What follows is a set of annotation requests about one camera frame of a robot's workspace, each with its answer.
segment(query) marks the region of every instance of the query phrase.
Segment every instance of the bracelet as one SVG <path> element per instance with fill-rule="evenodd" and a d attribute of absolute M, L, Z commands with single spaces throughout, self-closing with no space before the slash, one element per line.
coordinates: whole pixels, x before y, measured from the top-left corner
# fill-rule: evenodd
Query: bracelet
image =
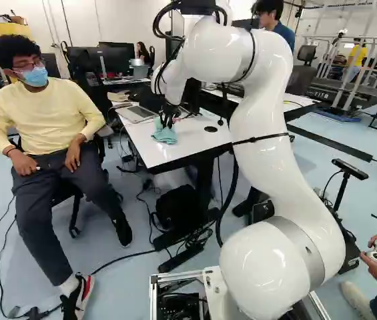
<path fill-rule="evenodd" d="M 10 153 L 10 151 L 13 151 L 13 150 L 16 150 L 16 147 L 14 147 L 14 148 L 8 150 L 8 152 L 6 152 L 6 157 L 9 157 L 9 153 Z"/>

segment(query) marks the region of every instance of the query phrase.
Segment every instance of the black bag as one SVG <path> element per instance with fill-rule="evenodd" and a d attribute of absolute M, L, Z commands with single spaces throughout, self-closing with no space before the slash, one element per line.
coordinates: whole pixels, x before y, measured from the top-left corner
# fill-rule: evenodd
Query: black bag
<path fill-rule="evenodd" d="M 198 193 L 191 185 L 183 185 L 162 195 L 155 210 L 154 215 L 167 230 L 194 230 L 204 220 Z"/>

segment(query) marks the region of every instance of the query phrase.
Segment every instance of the person in blue shirt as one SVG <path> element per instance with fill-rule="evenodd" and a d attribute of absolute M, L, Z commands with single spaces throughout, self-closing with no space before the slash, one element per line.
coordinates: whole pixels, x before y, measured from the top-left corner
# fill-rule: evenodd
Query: person in blue shirt
<path fill-rule="evenodd" d="M 283 13 L 283 0 L 258 0 L 252 6 L 252 14 L 260 20 L 260 28 L 273 31 L 281 35 L 294 52 L 295 33 L 280 22 Z"/>

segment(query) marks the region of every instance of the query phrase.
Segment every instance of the glasses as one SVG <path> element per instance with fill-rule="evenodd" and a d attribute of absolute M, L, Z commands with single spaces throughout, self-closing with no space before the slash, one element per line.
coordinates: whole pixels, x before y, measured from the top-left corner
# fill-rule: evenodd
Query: glasses
<path fill-rule="evenodd" d="M 45 60 L 44 59 L 34 59 L 34 62 L 32 63 L 21 63 L 18 65 L 13 66 L 13 70 L 18 72 L 18 71 L 31 71 L 35 67 L 44 67 L 46 66 Z"/>

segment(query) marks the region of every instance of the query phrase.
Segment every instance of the black hair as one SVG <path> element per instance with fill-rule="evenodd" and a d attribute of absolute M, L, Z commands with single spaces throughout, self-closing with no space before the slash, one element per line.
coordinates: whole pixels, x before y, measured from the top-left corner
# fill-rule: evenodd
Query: black hair
<path fill-rule="evenodd" d="M 147 47 L 145 46 L 145 43 L 140 41 L 137 44 L 141 46 L 141 50 L 139 50 L 139 57 L 141 57 L 142 55 L 144 57 L 149 57 L 149 52 L 147 50 Z"/>
<path fill-rule="evenodd" d="M 0 36 L 0 67 L 12 69 L 14 57 L 41 56 L 40 47 L 23 35 Z"/>
<path fill-rule="evenodd" d="M 271 13 L 276 10 L 276 20 L 280 20 L 283 13 L 284 3 L 283 0 L 257 0 L 252 5 L 252 14 Z"/>
<path fill-rule="evenodd" d="M 362 42 L 361 38 L 354 38 L 353 40 L 354 40 L 354 42 L 359 42 L 359 43 Z"/>

